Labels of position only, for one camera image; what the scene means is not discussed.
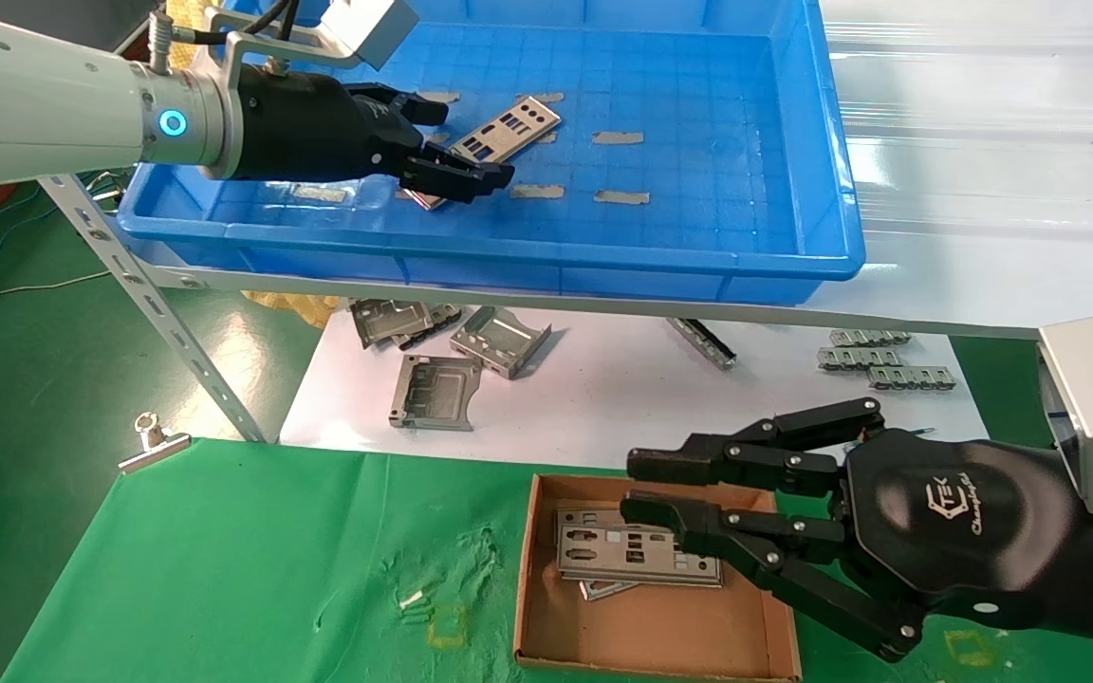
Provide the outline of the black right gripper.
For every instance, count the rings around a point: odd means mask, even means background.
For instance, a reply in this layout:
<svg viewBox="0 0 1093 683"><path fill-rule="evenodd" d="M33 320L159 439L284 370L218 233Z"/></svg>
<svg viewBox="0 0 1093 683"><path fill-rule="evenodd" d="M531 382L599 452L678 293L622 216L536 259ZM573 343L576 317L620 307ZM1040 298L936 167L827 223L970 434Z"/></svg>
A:
<svg viewBox="0 0 1093 683"><path fill-rule="evenodd" d="M833 520L647 491L626 493L621 516L668 528L682 552L727 563L889 664L922 640L927 611L1002 631L1093 635L1093 513L1059 455L877 434L884 425L877 400L862 397L626 455L626 474L643 483L820 498L846 475L854 541ZM821 452L849 441L863 444L844 467ZM824 572L838 562L866 592Z"/></svg>

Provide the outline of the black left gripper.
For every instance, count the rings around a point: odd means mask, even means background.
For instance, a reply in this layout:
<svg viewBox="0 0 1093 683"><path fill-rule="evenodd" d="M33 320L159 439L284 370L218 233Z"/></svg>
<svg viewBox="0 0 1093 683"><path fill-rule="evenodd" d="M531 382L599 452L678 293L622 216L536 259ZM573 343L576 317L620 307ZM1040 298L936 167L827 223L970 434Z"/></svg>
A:
<svg viewBox="0 0 1093 683"><path fill-rule="evenodd" d="M329 75L244 72L240 142L230 180L346 181L400 176L418 207L470 204L512 182L510 164L475 161L425 142L419 126L446 121L450 105L386 83Z"/></svg>

